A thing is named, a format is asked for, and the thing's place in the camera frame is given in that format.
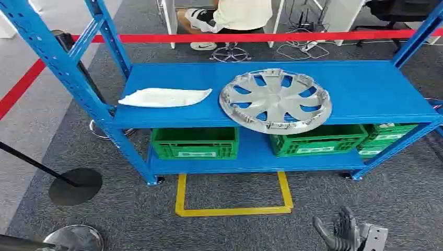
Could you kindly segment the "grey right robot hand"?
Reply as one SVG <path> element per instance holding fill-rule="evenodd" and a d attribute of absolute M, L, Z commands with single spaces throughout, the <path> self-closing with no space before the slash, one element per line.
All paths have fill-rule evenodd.
<path fill-rule="evenodd" d="M 361 245 L 359 227 L 352 210 L 342 206 L 339 212 L 338 228 L 332 233 L 324 227 L 317 216 L 312 218 L 314 229 L 325 242 L 328 250 L 358 250 Z"/>

